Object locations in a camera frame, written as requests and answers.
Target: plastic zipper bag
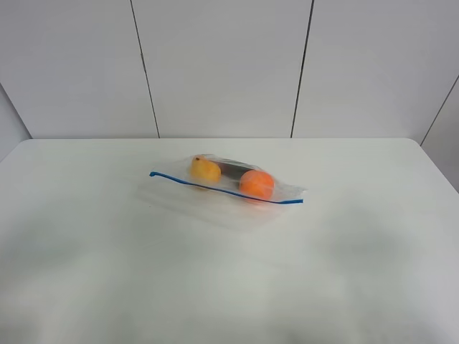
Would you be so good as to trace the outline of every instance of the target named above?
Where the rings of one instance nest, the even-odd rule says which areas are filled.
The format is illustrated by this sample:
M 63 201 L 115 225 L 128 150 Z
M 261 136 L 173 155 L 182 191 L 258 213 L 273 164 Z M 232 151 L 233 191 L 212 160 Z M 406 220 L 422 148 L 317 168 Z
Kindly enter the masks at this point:
M 160 176 L 177 183 L 230 194 L 248 201 L 272 204 L 303 203 L 304 188 L 282 183 L 263 169 L 201 154 L 175 163 L 158 166 L 150 176 Z

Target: white tabletop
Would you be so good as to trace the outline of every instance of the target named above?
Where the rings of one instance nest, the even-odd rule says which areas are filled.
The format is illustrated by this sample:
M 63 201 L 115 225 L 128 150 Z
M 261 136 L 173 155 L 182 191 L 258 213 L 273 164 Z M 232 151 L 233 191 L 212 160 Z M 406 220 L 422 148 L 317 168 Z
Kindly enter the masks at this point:
M 148 176 L 198 153 L 306 202 Z M 29 140 L 0 163 L 0 343 L 459 343 L 458 247 L 411 140 Z

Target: white wall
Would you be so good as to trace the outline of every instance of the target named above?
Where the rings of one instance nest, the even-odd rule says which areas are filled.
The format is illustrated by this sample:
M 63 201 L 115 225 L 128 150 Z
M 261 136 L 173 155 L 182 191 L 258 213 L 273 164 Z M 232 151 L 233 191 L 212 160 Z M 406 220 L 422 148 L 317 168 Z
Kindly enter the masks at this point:
M 456 82 L 422 148 L 459 191 L 459 83 Z
M 2 0 L 0 47 L 33 138 L 156 137 L 129 0 Z
M 27 138 L 29 134 L 0 85 L 0 161 Z
M 133 0 L 161 137 L 289 137 L 310 0 Z
M 420 143 L 459 73 L 459 1 L 315 1 L 294 137 Z

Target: orange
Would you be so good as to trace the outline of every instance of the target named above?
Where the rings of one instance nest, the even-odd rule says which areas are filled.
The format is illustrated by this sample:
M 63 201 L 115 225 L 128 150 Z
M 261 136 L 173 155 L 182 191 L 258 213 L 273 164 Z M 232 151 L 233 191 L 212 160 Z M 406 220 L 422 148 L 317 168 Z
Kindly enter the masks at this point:
M 220 167 L 213 161 L 207 160 L 204 156 L 195 156 L 193 158 L 189 174 L 195 183 L 215 184 L 222 177 Z
M 274 191 L 274 179 L 264 171 L 250 170 L 239 182 L 239 190 L 258 199 L 270 199 Z

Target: yellow fruit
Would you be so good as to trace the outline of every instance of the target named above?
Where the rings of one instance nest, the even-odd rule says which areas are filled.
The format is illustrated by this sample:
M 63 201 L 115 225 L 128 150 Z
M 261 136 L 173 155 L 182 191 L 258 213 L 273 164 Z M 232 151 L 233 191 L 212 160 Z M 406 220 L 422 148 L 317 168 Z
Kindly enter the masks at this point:
M 189 169 L 191 179 L 195 183 L 216 184 L 222 177 L 220 167 L 204 156 L 195 156 Z

